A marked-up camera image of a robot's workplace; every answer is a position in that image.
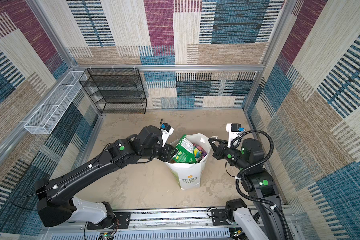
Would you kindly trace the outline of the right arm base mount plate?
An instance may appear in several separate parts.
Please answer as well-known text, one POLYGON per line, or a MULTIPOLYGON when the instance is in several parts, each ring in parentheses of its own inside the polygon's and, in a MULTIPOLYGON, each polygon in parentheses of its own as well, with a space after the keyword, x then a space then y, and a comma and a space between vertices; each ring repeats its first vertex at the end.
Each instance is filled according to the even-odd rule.
POLYGON ((218 209, 215 207, 207 209, 207 215, 212 219, 214 226, 238 226, 239 224, 235 221, 234 216, 239 216, 239 214, 247 214, 247 216, 253 218, 251 210, 244 207, 236 210, 218 209))

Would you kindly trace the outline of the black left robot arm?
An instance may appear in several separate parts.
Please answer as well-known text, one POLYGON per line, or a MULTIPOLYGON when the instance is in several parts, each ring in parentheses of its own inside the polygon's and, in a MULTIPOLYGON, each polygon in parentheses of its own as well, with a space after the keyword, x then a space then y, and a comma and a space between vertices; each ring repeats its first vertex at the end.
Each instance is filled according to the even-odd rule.
POLYGON ((35 183, 37 212, 43 225, 50 228, 66 221, 85 221, 101 229, 114 227, 116 215, 110 203, 88 202, 75 195, 100 178, 138 164, 141 159, 169 162, 177 153, 175 147, 167 144, 173 132, 167 123, 144 127, 137 135, 110 143, 95 158, 67 174, 38 180, 35 183))

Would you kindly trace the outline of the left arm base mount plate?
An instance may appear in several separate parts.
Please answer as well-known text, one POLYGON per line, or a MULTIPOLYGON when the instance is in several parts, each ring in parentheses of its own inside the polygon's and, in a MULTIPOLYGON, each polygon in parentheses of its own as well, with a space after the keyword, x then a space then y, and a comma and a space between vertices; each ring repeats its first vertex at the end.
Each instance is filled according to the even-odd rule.
POLYGON ((130 220, 131 212, 114 212, 113 217, 107 217, 99 224, 87 223, 86 230, 128 229, 130 220))

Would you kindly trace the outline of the purple berries candy bag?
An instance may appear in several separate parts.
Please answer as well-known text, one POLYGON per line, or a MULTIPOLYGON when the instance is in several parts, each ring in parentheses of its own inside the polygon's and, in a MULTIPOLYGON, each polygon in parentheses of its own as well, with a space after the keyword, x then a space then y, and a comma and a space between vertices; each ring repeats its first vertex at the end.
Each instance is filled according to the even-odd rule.
POLYGON ((205 150, 202 150, 201 151, 201 157, 200 157, 199 161, 203 160, 206 157, 207 154, 208 153, 205 150))

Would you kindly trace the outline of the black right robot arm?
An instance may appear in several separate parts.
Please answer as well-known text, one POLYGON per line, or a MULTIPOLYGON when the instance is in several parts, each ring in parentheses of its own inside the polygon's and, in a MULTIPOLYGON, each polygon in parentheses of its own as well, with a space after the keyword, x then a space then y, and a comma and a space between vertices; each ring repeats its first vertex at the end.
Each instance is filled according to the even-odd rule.
POLYGON ((274 152, 274 142, 268 133, 261 130, 257 133, 269 141, 267 154, 262 143, 255 139, 243 140, 240 149, 234 147, 235 139, 231 142, 208 139, 215 159, 226 160, 230 166, 239 169, 234 177, 236 190, 242 198, 255 204, 265 229, 262 230, 254 221, 242 199, 227 202, 226 216, 228 221, 237 223, 250 240, 291 240, 293 237, 283 213, 278 188, 272 175, 263 167, 274 152))

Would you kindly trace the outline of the green snack bag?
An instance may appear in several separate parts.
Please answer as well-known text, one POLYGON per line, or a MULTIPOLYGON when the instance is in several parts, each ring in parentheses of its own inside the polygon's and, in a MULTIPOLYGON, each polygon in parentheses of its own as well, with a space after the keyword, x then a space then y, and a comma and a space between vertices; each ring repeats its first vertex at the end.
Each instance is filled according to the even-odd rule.
POLYGON ((175 163, 196 164, 198 162, 198 158, 195 155, 195 150, 198 149, 190 140, 188 140, 186 135, 183 135, 179 139, 176 145, 176 149, 178 150, 178 152, 173 157, 175 163))

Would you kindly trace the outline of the teal snack bag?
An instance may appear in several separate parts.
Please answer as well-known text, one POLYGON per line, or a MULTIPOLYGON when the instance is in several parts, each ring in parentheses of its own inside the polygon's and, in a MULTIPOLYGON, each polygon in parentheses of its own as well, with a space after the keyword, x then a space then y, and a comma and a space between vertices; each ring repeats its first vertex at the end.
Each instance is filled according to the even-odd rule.
POLYGON ((194 145, 194 156, 196 159, 200 159, 201 157, 201 151, 203 150, 203 148, 201 146, 198 145, 194 145))

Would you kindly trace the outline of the white paper bag with print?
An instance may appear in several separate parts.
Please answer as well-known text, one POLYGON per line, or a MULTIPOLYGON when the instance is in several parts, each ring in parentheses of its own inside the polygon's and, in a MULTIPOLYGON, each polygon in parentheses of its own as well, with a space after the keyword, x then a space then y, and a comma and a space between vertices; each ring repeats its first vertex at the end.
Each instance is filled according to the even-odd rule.
MULTIPOLYGON (((173 159, 171 162, 166 163, 166 166, 170 169, 181 190, 200 187, 202 174, 211 151, 211 145, 208 142, 209 138, 205 135, 197 133, 186 136, 194 145, 201 146, 208 154, 203 160, 199 161, 198 159, 196 164, 175 163, 173 159)), ((171 145, 176 147, 178 141, 179 139, 172 142, 171 145)))

